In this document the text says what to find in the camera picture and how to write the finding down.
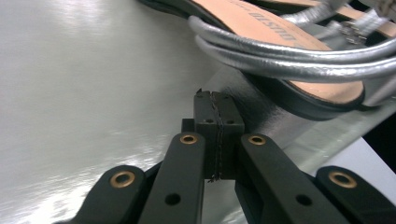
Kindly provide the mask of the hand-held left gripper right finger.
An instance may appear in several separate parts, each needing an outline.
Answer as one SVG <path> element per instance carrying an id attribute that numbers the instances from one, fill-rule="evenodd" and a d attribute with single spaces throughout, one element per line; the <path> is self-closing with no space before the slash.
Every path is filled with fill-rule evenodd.
<path id="1" fill-rule="evenodd" d="M 236 174 L 236 147 L 245 132 L 245 123 L 241 118 L 233 97 L 221 92 L 213 92 L 215 118 L 218 130 L 215 152 L 215 180 L 234 179 Z"/>

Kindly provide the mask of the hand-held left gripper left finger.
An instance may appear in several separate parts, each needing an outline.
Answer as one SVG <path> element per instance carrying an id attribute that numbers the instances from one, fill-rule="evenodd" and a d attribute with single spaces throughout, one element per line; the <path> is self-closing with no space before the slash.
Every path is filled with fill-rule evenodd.
<path id="1" fill-rule="evenodd" d="M 205 139 L 205 179 L 219 180 L 219 115 L 213 92 L 198 91 L 194 95 L 193 118 L 182 120 L 181 131 L 195 132 Z"/>

